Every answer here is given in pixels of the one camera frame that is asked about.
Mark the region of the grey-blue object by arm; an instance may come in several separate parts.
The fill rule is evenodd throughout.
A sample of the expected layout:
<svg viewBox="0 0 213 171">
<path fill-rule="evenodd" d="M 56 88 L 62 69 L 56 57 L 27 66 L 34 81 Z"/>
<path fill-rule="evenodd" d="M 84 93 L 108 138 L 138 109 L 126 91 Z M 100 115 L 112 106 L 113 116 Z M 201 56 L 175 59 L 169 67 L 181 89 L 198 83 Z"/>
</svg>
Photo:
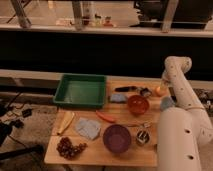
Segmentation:
<svg viewBox="0 0 213 171">
<path fill-rule="evenodd" d="M 160 110 L 164 111 L 164 110 L 166 110 L 170 107 L 174 107 L 174 106 L 175 106 L 175 102 L 173 101 L 173 99 L 171 97 L 164 97 L 160 103 Z"/>
</svg>

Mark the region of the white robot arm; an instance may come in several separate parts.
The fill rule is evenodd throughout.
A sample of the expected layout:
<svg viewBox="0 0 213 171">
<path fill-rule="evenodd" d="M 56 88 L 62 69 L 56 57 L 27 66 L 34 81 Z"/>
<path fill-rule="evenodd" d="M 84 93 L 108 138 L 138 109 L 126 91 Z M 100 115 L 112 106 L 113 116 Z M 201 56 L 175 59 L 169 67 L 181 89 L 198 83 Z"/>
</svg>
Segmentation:
<svg viewBox="0 0 213 171">
<path fill-rule="evenodd" d="M 164 62 L 164 84 L 171 84 L 177 107 L 160 114 L 157 124 L 157 171 L 202 171 L 199 148 L 213 140 L 213 124 L 185 77 L 189 57 L 169 56 Z"/>
</svg>

